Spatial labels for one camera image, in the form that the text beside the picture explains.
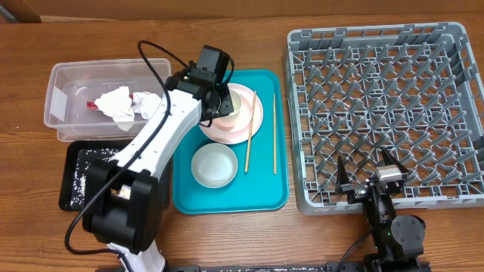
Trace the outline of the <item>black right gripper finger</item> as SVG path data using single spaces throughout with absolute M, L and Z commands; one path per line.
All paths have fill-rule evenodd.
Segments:
M 341 156 L 337 160 L 337 184 L 349 185 L 349 178 L 345 169 L 345 163 Z
M 408 174 L 408 170 L 406 169 L 406 167 L 404 167 L 403 164 L 401 164 L 400 161 L 398 161 L 391 154 L 391 152 L 389 152 L 388 149 L 386 149 L 385 147 L 381 147 L 381 153 L 382 153 L 382 157 L 383 157 L 383 161 L 384 161 L 385 166 L 396 165 L 402 174 L 405 174 L 405 175 Z

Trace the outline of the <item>grey bowl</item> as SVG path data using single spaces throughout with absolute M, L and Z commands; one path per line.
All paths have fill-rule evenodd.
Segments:
M 228 185 L 237 174 L 238 161 L 234 151 L 219 143 L 202 146 L 191 160 L 191 172 L 202 186 L 216 189 Z

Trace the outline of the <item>white tissue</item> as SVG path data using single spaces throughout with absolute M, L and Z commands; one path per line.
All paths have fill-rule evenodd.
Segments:
M 102 94 L 94 102 L 122 131 L 128 131 L 136 117 L 149 120 L 162 103 L 163 96 L 148 91 L 131 93 L 128 86 Z

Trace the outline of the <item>red foil wrapper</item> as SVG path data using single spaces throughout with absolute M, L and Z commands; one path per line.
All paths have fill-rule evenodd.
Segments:
M 131 100 L 133 100 L 133 94 L 130 94 L 129 97 Z M 98 106 L 95 104 L 94 101 L 87 101 L 86 106 L 91 110 L 98 110 Z

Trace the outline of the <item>brown food piece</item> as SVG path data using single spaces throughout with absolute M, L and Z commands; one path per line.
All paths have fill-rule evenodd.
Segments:
M 111 189 L 111 195 L 119 199 L 130 200 L 132 188 L 129 185 L 122 185 L 119 189 Z

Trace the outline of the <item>white rice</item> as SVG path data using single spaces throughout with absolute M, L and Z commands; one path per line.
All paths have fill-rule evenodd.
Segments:
M 84 206 L 86 173 L 92 161 L 100 159 L 103 162 L 109 162 L 119 151 L 120 149 L 117 148 L 82 149 L 79 151 L 73 176 L 70 200 L 70 208 L 73 211 L 79 211 Z

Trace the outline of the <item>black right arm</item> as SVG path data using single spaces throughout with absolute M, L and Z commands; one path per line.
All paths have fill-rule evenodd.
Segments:
M 337 160 L 336 193 L 345 194 L 349 204 L 362 204 L 369 231 L 353 245 L 372 236 L 376 252 L 368 254 L 359 271 L 425 271 L 428 264 L 418 261 L 424 253 L 425 222 L 415 215 L 397 215 L 392 197 L 402 191 L 409 170 L 385 147 L 381 149 L 384 165 L 376 175 L 361 184 L 352 185 L 345 164 Z

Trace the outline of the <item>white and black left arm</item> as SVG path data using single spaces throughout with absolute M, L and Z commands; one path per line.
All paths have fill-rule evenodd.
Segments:
M 265 119 L 272 91 L 237 83 L 242 106 L 229 129 L 194 133 L 201 103 L 175 89 L 138 136 L 86 175 L 83 227 L 117 254 L 124 271 L 165 271 L 155 239 L 164 206 L 186 214 L 274 210 L 287 200 L 283 135 Z

